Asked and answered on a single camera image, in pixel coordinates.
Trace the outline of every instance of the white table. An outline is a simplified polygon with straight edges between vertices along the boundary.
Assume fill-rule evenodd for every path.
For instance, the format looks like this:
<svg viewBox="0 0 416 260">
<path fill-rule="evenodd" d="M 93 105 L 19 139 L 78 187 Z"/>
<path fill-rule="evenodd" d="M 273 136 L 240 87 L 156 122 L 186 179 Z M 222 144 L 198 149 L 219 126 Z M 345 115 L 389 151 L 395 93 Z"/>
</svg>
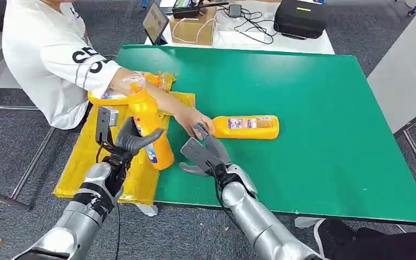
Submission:
<svg viewBox="0 0 416 260">
<path fill-rule="evenodd" d="M 162 0 L 160 3 L 161 7 L 172 7 L 175 3 L 175 0 Z M 275 14 L 280 3 L 270 3 L 262 1 L 234 1 L 235 4 L 241 4 L 242 8 L 248 9 L 250 12 L 260 11 L 264 16 L 272 16 Z M 261 23 L 262 26 L 266 28 L 272 28 L 273 22 L 264 22 Z M 251 27 L 250 24 L 244 25 L 240 30 L 245 30 L 248 27 Z M 239 32 L 230 31 L 230 34 L 235 34 L 232 37 L 226 38 L 220 37 L 219 33 L 214 32 L 213 36 L 213 46 L 208 45 L 196 45 L 196 44 L 180 44 L 173 43 L 171 38 L 171 30 L 168 25 L 165 28 L 163 36 L 168 42 L 169 46 L 178 46 L 178 47 L 195 47 L 195 48 L 218 48 L 218 49 L 244 49 L 244 50 L 268 50 L 268 51 L 287 51 L 292 53 L 319 53 L 319 54 L 334 54 L 331 41 L 326 33 L 317 38 L 317 39 L 307 39 L 307 40 L 296 40 L 277 34 L 274 36 L 274 42 L 270 45 L 265 44 L 241 44 L 241 42 L 251 42 L 249 38 L 240 34 Z M 151 40 L 146 39 L 146 45 L 151 45 Z"/>
<path fill-rule="evenodd" d="M 393 133 L 416 117 L 416 16 L 367 80 Z"/>
</svg>

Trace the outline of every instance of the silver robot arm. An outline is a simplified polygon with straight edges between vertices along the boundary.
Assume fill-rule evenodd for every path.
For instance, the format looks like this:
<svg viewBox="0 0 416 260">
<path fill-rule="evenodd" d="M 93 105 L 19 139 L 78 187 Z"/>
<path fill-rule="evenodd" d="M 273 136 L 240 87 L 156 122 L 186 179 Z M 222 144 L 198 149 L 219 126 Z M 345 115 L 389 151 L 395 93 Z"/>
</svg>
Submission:
<svg viewBox="0 0 416 260">
<path fill-rule="evenodd" d="M 96 232 L 122 194 L 122 188 L 114 195 L 106 188 L 111 174 L 109 163 L 93 165 L 55 226 L 14 259 L 86 259 Z"/>
<path fill-rule="evenodd" d="M 97 231 L 122 194 L 133 156 L 164 131 L 157 129 L 141 137 L 133 119 L 128 118 L 114 145 L 109 126 L 115 125 L 116 116 L 117 111 L 112 108 L 99 108 L 96 142 L 110 155 L 87 171 L 82 185 L 55 226 L 15 260 L 86 259 Z"/>
<path fill-rule="evenodd" d="M 299 241 L 259 200 L 249 176 L 237 165 L 230 164 L 227 174 L 239 181 L 227 183 L 222 200 L 231 209 L 235 221 L 261 259 L 317 260 L 325 259 Z"/>
<path fill-rule="evenodd" d="M 230 163 L 222 143 L 203 125 L 194 125 L 205 146 L 190 138 L 181 153 L 195 165 L 180 164 L 183 171 L 213 177 L 221 190 L 221 206 L 230 208 L 233 220 L 263 260 L 324 260 L 320 254 L 299 241 L 278 218 L 257 199 L 257 189 L 248 174 Z"/>
</svg>

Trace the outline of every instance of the bottle label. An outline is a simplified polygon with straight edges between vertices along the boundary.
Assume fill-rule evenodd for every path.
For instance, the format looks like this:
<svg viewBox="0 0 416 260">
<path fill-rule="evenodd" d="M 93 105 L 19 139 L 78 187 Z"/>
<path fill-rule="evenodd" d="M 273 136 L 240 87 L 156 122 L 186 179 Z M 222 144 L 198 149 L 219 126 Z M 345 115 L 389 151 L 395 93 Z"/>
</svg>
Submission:
<svg viewBox="0 0 416 260">
<path fill-rule="evenodd" d="M 261 118 L 229 118 L 227 120 L 228 127 L 230 129 L 241 129 L 241 128 L 268 128 L 273 127 L 274 122 L 269 116 L 263 116 Z"/>
<path fill-rule="evenodd" d="M 142 127 L 138 123 L 140 121 L 140 119 L 136 116 L 134 116 L 133 119 L 135 121 L 135 125 L 136 125 L 136 128 L 137 128 L 139 134 L 142 136 Z M 154 146 L 152 144 L 148 144 L 144 147 L 144 149 L 146 150 L 147 157 L 149 157 L 149 160 L 151 161 L 151 163 L 156 164 L 157 163 L 157 156 L 155 155 Z"/>
<path fill-rule="evenodd" d="M 152 144 L 148 144 L 144 147 L 146 150 L 146 154 L 149 157 L 149 160 L 151 160 L 151 163 L 156 164 L 157 163 L 157 156 L 155 155 L 154 146 Z"/>
</svg>

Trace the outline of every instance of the bottle cap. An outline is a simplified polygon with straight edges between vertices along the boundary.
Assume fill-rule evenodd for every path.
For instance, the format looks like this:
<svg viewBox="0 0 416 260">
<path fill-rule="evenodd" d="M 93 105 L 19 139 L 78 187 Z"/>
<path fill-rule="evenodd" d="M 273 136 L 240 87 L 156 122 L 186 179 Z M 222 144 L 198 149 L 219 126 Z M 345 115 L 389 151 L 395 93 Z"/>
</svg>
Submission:
<svg viewBox="0 0 416 260">
<path fill-rule="evenodd" d="M 120 84 L 122 88 L 129 90 L 129 94 L 133 95 L 144 89 L 146 79 L 140 74 L 134 74 L 123 78 Z"/>
</svg>

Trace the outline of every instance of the yellow detergent bottle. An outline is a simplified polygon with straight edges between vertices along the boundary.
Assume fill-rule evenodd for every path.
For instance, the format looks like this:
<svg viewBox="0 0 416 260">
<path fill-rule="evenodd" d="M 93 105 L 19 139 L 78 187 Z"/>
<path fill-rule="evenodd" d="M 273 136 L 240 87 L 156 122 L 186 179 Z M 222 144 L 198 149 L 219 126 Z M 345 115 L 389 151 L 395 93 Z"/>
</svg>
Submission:
<svg viewBox="0 0 416 260">
<path fill-rule="evenodd" d="M 217 138 L 274 139 L 280 131 L 274 115 L 218 116 L 213 124 Z"/>
<path fill-rule="evenodd" d="M 157 102 L 144 88 L 144 78 L 130 76 L 125 78 L 122 83 L 129 84 L 132 91 L 127 97 L 128 108 L 132 112 L 139 133 L 144 136 L 152 133 L 157 128 L 163 128 L 157 114 Z M 166 131 L 159 139 L 144 148 L 155 169 L 163 170 L 174 162 L 174 155 L 166 137 Z"/>
</svg>

